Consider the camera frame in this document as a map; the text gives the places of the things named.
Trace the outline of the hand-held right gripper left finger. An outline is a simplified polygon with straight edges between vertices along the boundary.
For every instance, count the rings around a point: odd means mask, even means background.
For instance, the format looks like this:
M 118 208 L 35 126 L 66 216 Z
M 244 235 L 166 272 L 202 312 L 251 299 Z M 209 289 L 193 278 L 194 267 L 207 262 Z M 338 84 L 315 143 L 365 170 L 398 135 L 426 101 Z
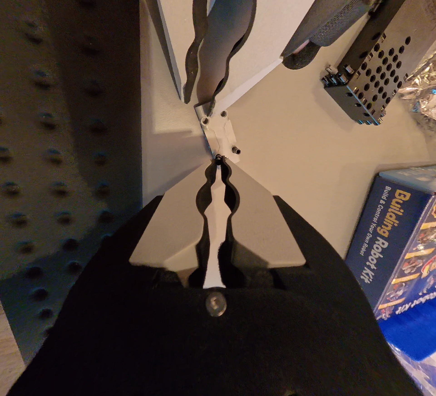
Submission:
M 172 272 L 205 272 L 210 238 L 206 209 L 217 164 L 209 161 L 163 195 L 129 262 Z

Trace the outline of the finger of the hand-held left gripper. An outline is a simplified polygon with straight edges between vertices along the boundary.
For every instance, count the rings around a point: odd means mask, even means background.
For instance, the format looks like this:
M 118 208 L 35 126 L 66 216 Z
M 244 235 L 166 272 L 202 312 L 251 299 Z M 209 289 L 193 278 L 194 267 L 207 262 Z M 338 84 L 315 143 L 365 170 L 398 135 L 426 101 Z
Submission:
M 183 103 L 191 101 L 198 75 L 200 45 L 215 0 L 156 0 L 171 69 Z
M 286 45 L 314 1 L 255 0 L 248 38 L 230 58 L 213 112 L 226 110 L 281 63 Z

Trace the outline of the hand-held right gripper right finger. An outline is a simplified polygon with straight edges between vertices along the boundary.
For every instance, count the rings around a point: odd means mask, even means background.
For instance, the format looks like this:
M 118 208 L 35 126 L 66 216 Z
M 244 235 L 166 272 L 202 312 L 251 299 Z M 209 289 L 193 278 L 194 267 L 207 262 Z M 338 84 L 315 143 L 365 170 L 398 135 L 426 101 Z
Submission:
M 292 268 L 306 263 L 271 192 L 231 161 L 221 162 L 226 238 L 236 268 Z

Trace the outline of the black perforated plastic block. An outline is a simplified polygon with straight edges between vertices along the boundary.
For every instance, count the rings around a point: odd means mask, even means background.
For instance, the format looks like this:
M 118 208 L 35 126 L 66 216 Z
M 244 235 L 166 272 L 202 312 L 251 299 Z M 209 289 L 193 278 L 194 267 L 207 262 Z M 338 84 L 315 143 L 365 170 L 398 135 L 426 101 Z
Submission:
M 327 67 L 324 91 L 348 117 L 379 125 L 385 109 L 433 50 L 436 0 L 381 0 L 336 67 Z

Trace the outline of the grey holed rectangular plate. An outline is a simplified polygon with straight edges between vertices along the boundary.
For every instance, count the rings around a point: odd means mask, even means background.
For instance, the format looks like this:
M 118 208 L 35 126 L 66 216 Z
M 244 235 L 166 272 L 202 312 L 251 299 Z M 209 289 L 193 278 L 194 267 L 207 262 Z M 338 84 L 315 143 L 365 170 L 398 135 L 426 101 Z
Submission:
M 240 161 L 240 155 L 232 153 L 232 146 L 238 146 L 232 123 L 228 116 L 228 111 L 225 109 L 218 113 L 213 113 L 208 116 L 209 103 L 198 104 L 194 106 L 194 110 L 198 117 L 204 137 L 212 158 L 216 154 L 221 154 L 233 163 Z

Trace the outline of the large clear parts bag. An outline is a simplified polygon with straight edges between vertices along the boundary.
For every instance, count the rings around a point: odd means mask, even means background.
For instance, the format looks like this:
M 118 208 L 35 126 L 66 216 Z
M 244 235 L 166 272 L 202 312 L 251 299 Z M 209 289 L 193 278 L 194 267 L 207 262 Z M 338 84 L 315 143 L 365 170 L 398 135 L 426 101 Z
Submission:
M 422 61 L 401 88 L 400 99 L 428 137 L 436 135 L 436 55 Z

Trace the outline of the blue robot kit box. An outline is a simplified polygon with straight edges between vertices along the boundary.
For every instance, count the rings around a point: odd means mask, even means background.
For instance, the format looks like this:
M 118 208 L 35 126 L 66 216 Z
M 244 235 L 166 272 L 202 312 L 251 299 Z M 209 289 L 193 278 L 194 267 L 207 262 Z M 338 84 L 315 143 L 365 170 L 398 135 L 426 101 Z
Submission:
M 379 322 L 435 299 L 435 165 L 374 177 L 345 262 Z

